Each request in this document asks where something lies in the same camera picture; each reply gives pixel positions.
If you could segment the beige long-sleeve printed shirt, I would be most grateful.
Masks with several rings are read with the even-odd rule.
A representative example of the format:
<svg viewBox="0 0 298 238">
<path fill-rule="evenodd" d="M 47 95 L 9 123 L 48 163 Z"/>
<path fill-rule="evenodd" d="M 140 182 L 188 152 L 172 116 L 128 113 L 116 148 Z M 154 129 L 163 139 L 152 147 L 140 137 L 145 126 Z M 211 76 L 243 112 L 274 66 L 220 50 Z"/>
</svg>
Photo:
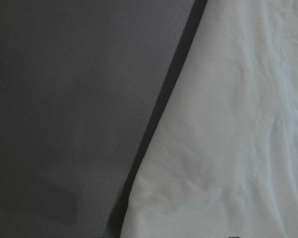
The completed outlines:
<svg viewBox="0 0 298 238">
<path fill-rule="evenodd" d="M 210 0 L 123 238 L 298 238 L 298 0 Z"/>
</svg>

